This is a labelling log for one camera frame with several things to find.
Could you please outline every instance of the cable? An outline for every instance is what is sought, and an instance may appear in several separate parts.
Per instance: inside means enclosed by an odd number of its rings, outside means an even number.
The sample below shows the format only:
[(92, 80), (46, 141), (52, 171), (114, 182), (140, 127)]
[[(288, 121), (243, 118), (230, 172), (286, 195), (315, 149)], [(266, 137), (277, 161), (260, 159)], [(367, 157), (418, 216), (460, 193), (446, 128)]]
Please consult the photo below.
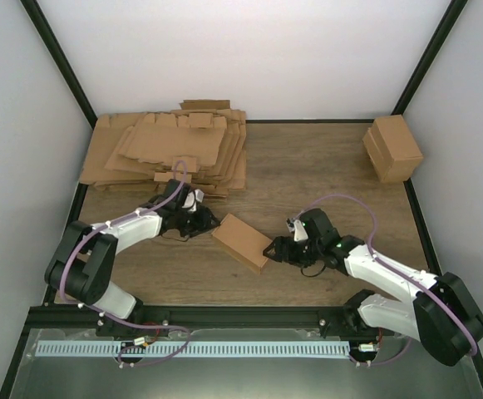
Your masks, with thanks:
[[(143, 323), (144, 326), (157, 326), (158, 324), (154, 323), (154, 322), (145, 322)], [(148, 342), (149, 345), (152, 345), (153, 343), (155, 343), (156, 341), (158, 341), (158, 337), (160, 336), (160, 330), (156, 330), (156, 334), (155, 334), (155, 337), (152, 338), (152, 341)]]
[[(179, 160), (179, 161), (176, 162), (174, 170), (177, 170), (179, 165), (182, 165), (182, 168), (184, 169), (182, 179), (181, 179), (180, 184), (176, 187), (175, 191), (173, 191), (173, 193), (169, 197), (167, 197), (165, 200), (163, 200), (159, 204), (154, 205), (150, 209), (141, 210), (139, 213), (137, 211), (135, 211), (135, 212), (132, 212), (132, 213), (129, 213), (129, 214), (125, 214), (125, 215), (121, 216), (120, 218), (106, 222), (102, 226), (99, 226), (99, 227), (93, 229), (73, 249), (73, 251), (69, 255), (69, 259), (67, 260), (66, 265), (64, 266), (64, 270), (62, 272), (62, 277), (60, 279), (60, 286), (59, 286), (60, 293), (59, 294), (60, 294), (60, 298), (62, 299), (62, 301), (64, 301), (64, 303), (69, 303), (69, 304), (78, 303), (77, 301), (70, 300), (66, 296), (66, 281), (67, 281), (67, 276), (69, 275), (69, 270), (70, 270), (71, 266), (73, 265), (73, 262), (75, 261), (76, 256), (80, 253), (81, 249), (96, 234), (99, 234), (101, 231), (108, 229), (109, 226), (117, 226), (118, 224), (121, 224), (121, 223), (126, 222), (128, 220), (139, 218), (141, 215), (150, 214), (150, 213), (158, 210), (159, 208), (161, 208), (165, 204), (169, 203), (174, 197), (177, 196), (177, 194), (180, 192), (180, 190), (182, 190), (182, 187), (184, 186), (184, 182), (185, 182), (185, 177), (187, 175), (187, 166), (186, 166), (186, 164), (183, 160)], [(127, 326), (127, 327), (130, 327), (130, 328), (137, 328), (137, 329), (140, 329), (140, 330), (156, 330), (156, 331), (158, 331), (158, 330), (174, 330), (174, 331), (182, 331), (182, 332), (188, 334), (187, 339), (185, 340), (183, 345), (180, 348), (178, 348), (176, 351), (170, 353), (169, 355), (167, 355), (165, 357), (162, 357), (160, 359), (156, 359), (153, 362), (147, 362), (147, 363), (143, 363), (143, 364), (141, 364), (142, 362), (140, 362), (141, 366), (147, 366), (147, 365), (150, 365), (150, 364), (157, 364), (157, 363), (169, 360), (172, 357), (179, 354), (180, 352), (182, 352), (188, 346), (188, 344), (190, 343), (190, 330), (188, 328), (185, 328), (185, 327), (182, 327), (182, 326), (164, 326), (164, 325), (156, 326), (156, 325), (134, 324), (134, 323), (127, 322), (126, 320), (122, 320), (120, 318), (117, 318), (116, 316), (114, 316), (112, 314), (105, 313), (102, 309), (96, 308), (95, 306), (88, 306), (88, 307), (92, 310), (95, 310), (96, 312), (104, 313), (106, 318), (109, 318), (116, 323), (122, 324), (123, 326)]]
[(347, 198), (349, 200), (354, 201), (357, 204), (360, 204), (364, 209), (367, 210), (367, 212), (370, 214), (371, 219), (372, 219), (372, 231), (368, 235), (367, 238), (367, 248), (369, 254), (372, 256), (372, 258), (378, 262), (381, 266), (384, 268), (387, 268), (397, 276), (403, 278), (406, 280), (408, 283), (413, 284), (415, 287), (420, 289), (425, 295), (427, 295), (435, 304), (442, 309), (444, 313), (451, 319), (451, 321), (461, 330), (465, 338), (467, 339), (468, 343), (471, 345), (471, 350), (469, 351), (469, 354), (471, 356), (475, 356), (477, 354), (477, 343), (474, 337), (472, 337), (472, 334), (468, 331), (468, 329), (465, 327), (465, 325), (462, 323), (461, 320), (448, 308), (432, 291), (430, 291), (426, 286), (422, 285), (418, 281), (415, 281), (413, 278), (407, 276), (397, 268), (393, 268), (390, 264), (385, 262), (384, 260), (380, 259), (377, 255), (376, 252), (374, 251), (374, 248), (372, 247), (372, 239), (374, 238), (374, 234), (377, 231), (377, 219), (376, 215), (372, 210), (368, 207), (367, 204), (363, 203), (361, 200), (357, 199), (356, 197), (352, 197), (351, 195), (346, 195), (346, 194), (330, 194), (330, 195), (324, 195), (323, 197), (314, 200), (306, 209), (302, 209), (297, 216), (295, 216), (295, 219), (298, 219), (298, 217), (306, 212), (307, 210), (310, 210), (314, 205), (318, 204), (319, 202), (328, 199), (328, 198), (334, 198), (334, 197), (340, 197), (340, 198)]
[(302, 268), (300, 268), (300, 273), (304, 276), (304, 277), (308, 277), (308, 278), (313, 278), (313, 277), (317, 277), (317, 276), (320, 276), (324, 270), (326, 270), (326, 264), (324, 264), (321, 269), (316, 272), (315, 274), (304, 274), (304, 270), (306, 269), (306, 266), (303, 266)]
[(382, 328), (381, 327), (378, 327), (377, 330), (379, 332), (378, 339), (377, 339), (377, 350), (379, 351), (380, 349), (382, 349), (383, 331), (382, 331)]
[(173, 237), (165, 237), (163, 234), (160, 234), (162, 239), (172, 239), (173, 241), (178, 241), (179, 243), (187, 243), (190, 237), (186, 237), (185, 239), (174, 239)]
[[(382, 362), (376, 362), (376, 363), (368, 363), (368, 367), (373, 367), (373, 366), (386, 366), (387, 364), (390, 364), (390, 363), (393, 363), (395, 362), (396, 360), (398, 360), (400, 357), (404, 356), (404, 354), (407, 352), (407, 350), (409, 349), (409, 347), (411, 346), (411, 342), (412, 342), (412, 339), (411, 338), (408, 338), (407, 339), (407, 342), (406, 342), (406, 346), (402, 348), (402, 350), (397, 353), (396, 355), (394, 355), (393, 357), (387, 359), (387, 360), (384, 360)], [(348, 358), (350, 359), (350, 362), (353, 362), (355, 363), (356, 365), (358, 364), (361, 364), (361, 362), (357, 361), (356, 359), (354, 359), (352, 357), (352, 355), (348, 355)]]

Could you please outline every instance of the small cardboard box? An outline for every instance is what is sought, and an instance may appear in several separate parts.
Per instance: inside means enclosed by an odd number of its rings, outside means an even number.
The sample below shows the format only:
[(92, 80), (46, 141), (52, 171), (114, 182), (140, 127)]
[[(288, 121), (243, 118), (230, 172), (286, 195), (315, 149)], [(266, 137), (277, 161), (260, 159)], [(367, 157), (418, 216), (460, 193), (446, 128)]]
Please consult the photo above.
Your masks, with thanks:
[(232, 214), (227, 214), (211, 235), (228, 254), (256, 274), (261, 274), (269, 260), (263, 255), (264, 249), (272, 242), (269, 238)]
[(400, 115), (384, 116), (374, 120), (372, 128), (363, 137), (368, 156), (382, 183), (403, 182), (422, 162), (418, 145)]

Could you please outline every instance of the stack of flattened cardboard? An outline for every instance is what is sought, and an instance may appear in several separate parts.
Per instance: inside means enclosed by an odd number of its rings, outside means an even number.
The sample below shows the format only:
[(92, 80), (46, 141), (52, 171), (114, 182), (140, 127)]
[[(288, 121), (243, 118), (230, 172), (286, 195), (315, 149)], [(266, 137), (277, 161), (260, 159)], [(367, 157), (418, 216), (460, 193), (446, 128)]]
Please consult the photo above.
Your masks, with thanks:
[[(180, 110), (103, 115), (96, 123), (80, 181), (97, 188), (149, 190), (173, 177), (209, 197), (246, 187), (246, 114), (230, 101), (184, 100)], [(176, 171), (181, 179), (182, 167)]]

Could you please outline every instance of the cardboard piece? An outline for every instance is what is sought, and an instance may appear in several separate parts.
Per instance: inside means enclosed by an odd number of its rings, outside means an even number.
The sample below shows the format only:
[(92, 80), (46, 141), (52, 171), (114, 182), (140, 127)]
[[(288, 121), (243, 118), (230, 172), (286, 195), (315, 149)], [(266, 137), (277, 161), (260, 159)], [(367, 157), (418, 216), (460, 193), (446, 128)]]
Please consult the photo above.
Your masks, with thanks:
[(226, 118), (213, 118), (213, 128), (184, 128), (178, 127), (174, 115), (170, 115), (172, 123), (167, 117), (158, 115), (155, 122), (145, 117), (136, 137), (129, 147), (126, 156), (138, 156), (142, 162), (161, 163), (171, 166), (173, 157), (191, 155), (197, 158), (203, 170), (210, 169), (217, 162), (219, 147), (226, 131)]
[(187, 115), (180, 115), (176, 118), (178, 127), (191, 127), (190, 126), (190, 117)]
[(126, 158), (137, 160), (140, 158), (141, 149), (145, 145), (145, 136), (138, 135), (138, 132), (150, 129), (155, 124), (156, 115), (153, 113), (146, 114), (140, 123), (134, 126), (134, 129), (129, 134), (126, 142), (119, 149), (119, 154)]
[(147, 181), (136, 181), (136, 182), (117, 182), (111, 183), (109, 185), (94, 185), (96, 190), (100, 191), (113, 191), (113, 192), (131, 192), (131, 191), (146, 191), (151, 193), (155, 193), (156, 189), (158, 188), (158, 183), (154, 181), (147, 180)]
[(105, 164), (129, 126), (140, 119), (140, 114), (102, 115), (97, 120), (86, 154), (79, 181), (91, 185), (103, 181), (147, 180), (143, 173), (107, 170)]
[(235, 164), (241, 154), (241, 150), (244, 148), (244, 141), (247, 138), (247, 126), (239, 125), (239, 138), (235, 145), (234, 153), (232, 154), (230, 164), (224, 173), (224, 178), (221, 179), (221, 184), (229, 182), (234, 176)]
[(149, 176), (154, 176), (157, 165), (146, 164), (143, 162), (138, 162), (137, 160), (131, 160), (125, 156), (119, 154), (119, 151), (126, 140), (128, 140), (129, 135), (134, 130), (134, 126), (128, 127), (125, 133), (121, 136), (116, 148), (112, 152), (110, 158), (105, 164), (105, 169), (108, 170), (123, 170), (127, 172), (137, 172), (144, 173)]
[(206, 171), (205, 177), (224, 177), (224, 171), (226, 171), (233, 153), (231, 150), (232, 144), (234, 143), (235, 146), (237, 139), (238, 137), (235, 135), (234, 126), (233, 124), (229, 123), (219, 147), (217, 162), (210, 170)]
[[(180, 172), (177, 172), (175, 174), (175, 176), (173, 176), (173, 172), (156, 172), (155, 173), (155, 182), (168, 182), (169, 180), (171, 179), (175, 179), (175, 180), (178, 180), (178, 181), (182, 181), (182, 176), (184, 174), (183, 173), (180, 173)], [(185, 176), (185, 180), (184, 180), (185, 183), (191, 183), (191, 175), (190, 174), (187, 174)]]
[(211, 235), (224, 251), (261, 274), (269, 260), (263, 256), (263, 251), (271, 244), (271, 239), (232, 214), (227, 214)]
[(189, 116), (189, 114), (194, 114), (194, 113), (199, 113), (199, 112), (203, 112), (205, 114), (214, 114), (214, 115), (218, 115), (217, 114), (217, 110), (216, 109), (198, 109), (198, 110), (171, 110), (169, 111), (170, 114), (173, 114), (173, 115), (176, 115), (176, 116)]
[(209, 197), (223, 197), (228, 196), (228, 187), (219, 187), (216, 185), (202, 185), (199, 183), (193, 183), (191, 185), (194, 189), (200, 189), (206, 194), (206, 198)]
[(363, 138), (363, 143), (382, 183), (409, 179), (424, 159), (400, 115), (375, 119), (372, 128)]
[(230, 108), (230, 100), (184, 100), (180, 103), (183, 110)]
[(247, 188), (247, 150), (243, 148), (235, 164), (234, 176), (228, 183), (231, 190), (245, 190)]
[(210, 128), (214, 127), (214, 114), (204, 112), (194, 112), (188, 115), (190, 127)]
[(141, 117), (138, 119), (138, 121), (134, 124), (131, 133), (126, 137), (126, 140), (123, 142), (119, 150), (117, 151), (119, 155), (125, 155), (126, 152), (128, 151), (128, 147), (130, 146), (131, 142), (134, 140), (134, 137), (136, 136), (136, 132), (138, 127), (141, 125), (145, 117), (147, 116), (147, 112), (144, 112), (141, 114)]

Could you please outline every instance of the cardboard box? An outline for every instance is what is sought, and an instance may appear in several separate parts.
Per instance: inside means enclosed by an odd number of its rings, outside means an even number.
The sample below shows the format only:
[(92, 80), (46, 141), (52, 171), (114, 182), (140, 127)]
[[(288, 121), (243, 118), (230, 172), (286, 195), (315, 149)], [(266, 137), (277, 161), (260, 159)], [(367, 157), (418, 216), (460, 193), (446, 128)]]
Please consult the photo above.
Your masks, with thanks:
[(232, 214), (227, 214), (211, 235), (224, 251), (256, 274), (261, 274), (269, 261), (263, 256), (263, 251), (271, 244), (271, 239)]
[(133, 126), (141, 114), (102, 115), (97, 120), (79, 181), (85, 185), (128, 180), (147, 180), (144, 173), (105, 169), (121, 137), (129, 126)]
[(424, 159), (406, 122), (399, 115), (377, 118), (363, 137), (363, 143), (382, 183), (409, 179)]

